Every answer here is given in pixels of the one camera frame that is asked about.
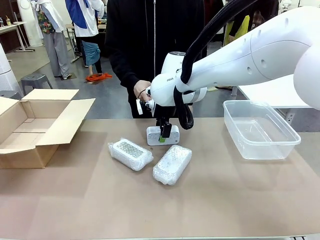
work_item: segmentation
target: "gray pants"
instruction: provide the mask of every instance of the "gray pants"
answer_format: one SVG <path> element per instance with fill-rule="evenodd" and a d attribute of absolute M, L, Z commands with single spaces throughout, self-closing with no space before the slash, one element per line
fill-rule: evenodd
<path fill-rule="evenodd" d="M 69 61 L 65 35 L 62 32 L 44 33 L 43 41 L 53 75 L 66 78 L 69 74 Z"/>

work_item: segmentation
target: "hand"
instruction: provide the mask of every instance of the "hand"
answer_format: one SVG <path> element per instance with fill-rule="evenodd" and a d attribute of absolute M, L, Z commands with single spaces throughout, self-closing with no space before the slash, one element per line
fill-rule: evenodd
<path fill-rule="evenodd" d="M 134 88 L 133 88 L 134 95 L 136 96 L 136 98 L 139 98 L 141 101 L 144 101 L 144 102 L 151 100 L 151 98 L 148 96 L 148 94 L 145 91 L 145 89 L 150 86 L 151 86 L 151 82 L 139 80 L 134 85 Z"/>
<path fill-rule="evenodd" d="M 229 35 L 229 42 L 231 43 L 231 42 L 233 42 L 234 40 L 235 40 L 235 37 Z"/>

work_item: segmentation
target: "plastic container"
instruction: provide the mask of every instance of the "plastic container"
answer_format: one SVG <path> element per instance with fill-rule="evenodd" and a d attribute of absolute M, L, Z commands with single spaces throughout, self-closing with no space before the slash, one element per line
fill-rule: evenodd
<path fill-rule="evenodd" d="M 224 122 L 244 159 L 285 159 L 301 137 L 271 106 L 250 100 L 223 103 Z"/>
<path fill-rule="evenodd" d="M 10 21 L 9 18 L 7 18 L 5 21 L 6 21 L 6 24 L 7 24 L 8 26 L 11 26 L 11 21 Z"/>

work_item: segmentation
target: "cardboard box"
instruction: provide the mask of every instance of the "cardboard box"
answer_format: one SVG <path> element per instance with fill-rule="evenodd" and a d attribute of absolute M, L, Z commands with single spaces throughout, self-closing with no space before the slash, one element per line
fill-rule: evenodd
<path fill-rule="evenodd" d="M 69 144 L 95 99 L 77 89 L 34 89 L 22 100 L 0 97 L 0 169 L 45 168 Z"/>

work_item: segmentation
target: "bubble-wrapped object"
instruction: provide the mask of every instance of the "bubble-wrapped object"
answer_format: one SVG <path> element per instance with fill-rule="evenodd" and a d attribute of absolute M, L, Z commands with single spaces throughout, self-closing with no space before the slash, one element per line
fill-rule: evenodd
<path fill-rule="evenodd" d="M 109 143 L 108 146 L 111 157 L 134 171 L 140 171 L 154 159 L 151 151 L 128 139 L 123 138 L 116 143 Z"/>
<path fill-rule="evenodd" d="M 190 149 L 173 145 L 154 166 L 154 179 L 165 185 L 175 185 L 191 157 L 192 151 Z"/>

